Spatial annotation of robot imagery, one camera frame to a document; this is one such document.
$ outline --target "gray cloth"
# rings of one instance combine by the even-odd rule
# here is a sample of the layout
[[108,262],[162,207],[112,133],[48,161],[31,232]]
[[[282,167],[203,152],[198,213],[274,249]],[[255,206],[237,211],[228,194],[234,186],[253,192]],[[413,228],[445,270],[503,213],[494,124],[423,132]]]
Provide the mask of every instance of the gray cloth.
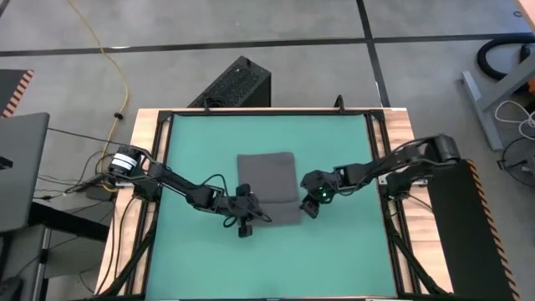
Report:
[[260,208],[273,220],[254,220],[251,225],[281,226],[301,222],[293,153],[238,155],[237,174],[239,184],[251,186]]

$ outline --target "green table surface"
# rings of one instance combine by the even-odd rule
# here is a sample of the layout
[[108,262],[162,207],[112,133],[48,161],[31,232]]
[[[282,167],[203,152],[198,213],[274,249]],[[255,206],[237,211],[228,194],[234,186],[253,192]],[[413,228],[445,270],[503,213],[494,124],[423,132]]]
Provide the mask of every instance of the green table surface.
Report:
[[[307,172],[371,158],[363,116],[175,115],[166,163],[195,183],[221,173],[233,193],[238,154],[281,151],[294,153],[298,183]],[[146,297],[395,296],[382,218],[372,183],[336,196],[315,220],[303,214],[299,225],[255,227],[239,238],[224,217],[164,190]]]

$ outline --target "black metal frame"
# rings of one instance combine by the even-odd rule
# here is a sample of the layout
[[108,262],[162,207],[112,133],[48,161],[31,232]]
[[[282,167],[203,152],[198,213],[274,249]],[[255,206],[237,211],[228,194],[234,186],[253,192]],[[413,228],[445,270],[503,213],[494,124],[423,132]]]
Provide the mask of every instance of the black metal frame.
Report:
[[[156,129],[155,129],[155,139],[153,142],[151,153],[153,154],[153,156],[158,154],[160,143],[161,143],[161,134],[163,131],[163,124],[165,122],[169,122],[170,125],[168,129],[168,134],[167,134],[166,149],[164,151],[164,157],[163,157],[163,163],[166,163],[167,152],[169,150],[169,147],[167,146],[169,145],[169,141],[171,139],[175,115],[180,115],[180,116],[363,115],[365,122],[366,122],[366,128],[368,131],[368,138],[369,138],[370,151],[371,151],[372,158],[377,159],[380,157],[380,153],[379,153],[378,146],[377,146],[377,140],[375,138],[374,120],[379,125],[380,135],[383,141],[383,147],[385,149],[385,155],[390,153],[390,141],[388,138],[388,131],[386,129],[385,114],[382,109],[347,110],[344,108],[344,102],[341,99],[341,97],[337,98],[335,107],[338,107],[339,109],[338,110],[254,110],[254,111],[253,110],[195,110],[195,111],[162,110],[158,114],[158,120],[157,120]],[[380,200],[381,200],[382,207],[388,207],[388,201],[389,201],[388,196],[385,196],[384,194],[380,193]],[[159,205],[156,204],[154,213],[157,214],[158,210],[159,210]],[[400,224],[401,236],[404,240],[405,245],[412,251],[412,248],[410,245],[409,231],[408,231],[408,227],[406,224],[406,218],[405,218],[405,212],[403,210],[403,206],[400,203],[396,203],[396,210],[398,212],[396,214],[396,217],[398,218],[398,222]],[[141,208],[140,219],[138,220],[138,227],[137,227],[136,234],[135,234],[135,245],[134,245],[135,249],[140,245],[140,242],[143,238],[143,229],[145,228],[147,213],[148,213],[148,205],[144,203]],[[403,278],[401,275],[400,260],[398,257],[398,253],[396,251],[396,245],[394,245],[394,243],[392,243],[391,240],[388,241],[388,244],[389,244],[389,253],[390,253],[392,272],[393,272],[393,277],[395,280],[396,293],[399,296],[399,295],[405,294],[405,286],[403,284]],[[145,263],[145,274],[143,276],[143,286],[142,286],[141,293],[146,292],[146,282],[149,276],[148,272],[150,270],[150,256],[152,253],[152,248],[153,248],[153,245],[151,244],[148,250],[149,260],[147,260]],[[125,294],[133,293],[135,272],[136,271],[134,270],[134,272],[130,275],[129,280],[126,283]],[[409,267],[409,274],[410,274],[413,292],[420,293],[420,282],[412,267]]]

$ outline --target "white wire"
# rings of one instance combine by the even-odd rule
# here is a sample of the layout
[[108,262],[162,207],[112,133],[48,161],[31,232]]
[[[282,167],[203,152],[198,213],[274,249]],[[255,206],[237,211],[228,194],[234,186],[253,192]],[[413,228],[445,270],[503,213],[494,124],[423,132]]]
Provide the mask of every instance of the white wire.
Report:
[[[498,117],[498,111],[506,104],[516,105],[518,108],[520,108],[520,110],[522,110],[522,112],[524,112],[524,114],[526,114],[527,119],[523,121],[518,121],[518,120],[506,120],[506,119]],[[496,118],[496,120],[504,122],[504,123],[518,124],[518,132],[520,133],[520,135],[522,135],[522,137],[526,139],[535,141],[535,138],[530,137],[529,135],[525,134],[522,131],[522,127],[525,124],[529,125],[529,127],[531,127],[532,129],[535,128],[535,119],[533,118],[533,116],[535,116],[535,111],[529,114],[529,112],[527,112],[527,110],[523,106],[511,100],[503,101],[500,105],[498,105],[498,107],[494,111],[494,118]]]

